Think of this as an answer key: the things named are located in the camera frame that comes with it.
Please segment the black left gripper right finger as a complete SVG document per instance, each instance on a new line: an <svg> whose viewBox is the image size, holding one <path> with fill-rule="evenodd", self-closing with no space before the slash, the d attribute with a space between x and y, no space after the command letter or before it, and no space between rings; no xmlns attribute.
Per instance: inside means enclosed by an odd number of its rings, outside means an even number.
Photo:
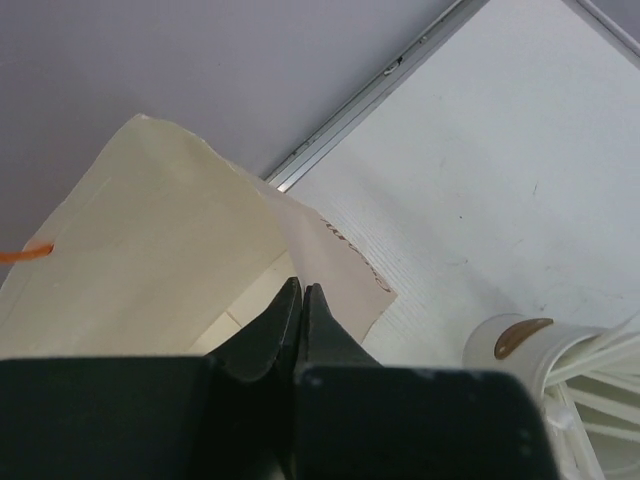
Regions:
<svg viewBox="0 0 640 480"><path fill-rule="evenodd" d="M497 372L384 367L306 289L295 375L298 479L550 479L524 386Z"/></svg>

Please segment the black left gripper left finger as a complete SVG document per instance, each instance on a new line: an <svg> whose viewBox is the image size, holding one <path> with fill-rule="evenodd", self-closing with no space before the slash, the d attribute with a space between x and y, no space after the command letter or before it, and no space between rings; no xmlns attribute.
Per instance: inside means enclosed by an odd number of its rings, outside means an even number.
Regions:
<svg viewBox="0 0 640 480"><path fill-rule="evenodd" d="M5 360L5 479L240 479L287 462L303 310L297 279L196 356Z"/></svg>

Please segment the printed paper takeout bag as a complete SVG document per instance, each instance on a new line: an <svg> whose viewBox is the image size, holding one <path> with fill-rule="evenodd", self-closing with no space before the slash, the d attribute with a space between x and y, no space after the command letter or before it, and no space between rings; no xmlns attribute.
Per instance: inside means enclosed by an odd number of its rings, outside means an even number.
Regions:
<svg viewBox="0 0 640 480"><path fill-rule="evenodd" d="M5 358L204 354L291 277L362 341L396 297L321 213L141 114L2 261Z"/></svg>

